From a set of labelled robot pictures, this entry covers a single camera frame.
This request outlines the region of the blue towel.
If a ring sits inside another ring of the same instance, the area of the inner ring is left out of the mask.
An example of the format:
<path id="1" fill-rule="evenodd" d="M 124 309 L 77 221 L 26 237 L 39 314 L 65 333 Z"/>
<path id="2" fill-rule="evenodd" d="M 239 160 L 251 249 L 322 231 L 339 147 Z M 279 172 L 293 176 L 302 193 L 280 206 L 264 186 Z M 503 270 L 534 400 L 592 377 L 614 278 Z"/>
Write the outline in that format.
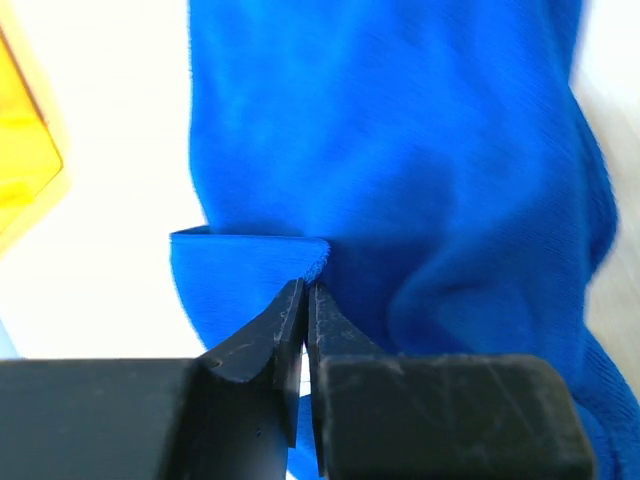
<path id="1" fill-rule="evenodd" d="M 584 320 L 615 237 L 570 88 L 579 1 L 193 1 L 180 300 L 213 348 L 289 280 L 392 354 L 530 353 L 602 479 L 639 475 L 639 406 Z"/>

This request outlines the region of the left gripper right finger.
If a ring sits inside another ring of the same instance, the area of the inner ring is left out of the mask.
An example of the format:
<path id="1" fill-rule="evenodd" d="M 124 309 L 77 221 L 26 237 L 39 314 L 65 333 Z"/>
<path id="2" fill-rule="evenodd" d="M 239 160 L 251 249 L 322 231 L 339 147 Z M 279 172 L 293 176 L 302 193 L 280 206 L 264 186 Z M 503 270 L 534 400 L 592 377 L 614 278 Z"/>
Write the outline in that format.
<path id="1" fill-rule="evenodd" d="M 530 355 L 394 356 L 309 294 L 318 467 L 329 479 L 592 479 L 560 375 Z"/>

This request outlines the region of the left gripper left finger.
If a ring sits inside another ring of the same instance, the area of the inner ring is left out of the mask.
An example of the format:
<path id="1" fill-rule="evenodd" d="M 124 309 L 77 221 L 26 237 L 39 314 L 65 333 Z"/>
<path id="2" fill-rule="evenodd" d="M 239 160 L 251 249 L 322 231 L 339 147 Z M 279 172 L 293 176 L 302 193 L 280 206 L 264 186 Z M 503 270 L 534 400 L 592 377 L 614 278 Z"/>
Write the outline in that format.
<path id="1" fill-rule="evenodd" d="M 297 428 L 305 285 L 194 359 L 1 365 L 5 479 L 282 479 Z"/>

